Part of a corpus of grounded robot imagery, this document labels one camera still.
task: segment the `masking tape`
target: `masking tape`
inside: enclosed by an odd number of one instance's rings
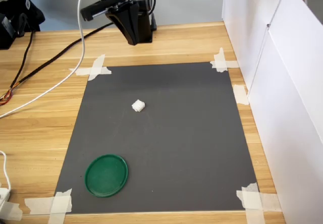
[[[248,96],[243,85],[233,85],[233,93],[238,104],[249,105]]]
[[[64,223],[66,212],[72,211],[72,189],[66,192],[57,192],[55,197],[27,198],[26,206],[30,215],[50,215],[49,224]]]
[[[105,54],[99,56],[94,62],[92,68],[82,68],[75,71],[77,76],[89,75],[88,81],[96,78],[99,74],[111,74],[112,72],[107,67],[102,67]]]
[[[282,211],[277,194],[259,193],[257,183],[237,190],[237,197],[246,209],[248,224],[265,224],[264,211]]]
[[[220,52],[214,55],[214,61],[210,63],[212,64],[212,68],[217,69],[220,73],[227,71],[228,68],[239,68],[237,61],[226,61],[222,47],[220,48]]]
[[[19,204],[4,202],[1,206],[0,219],[3,220],[21,220],[22,210],[19,209]]]

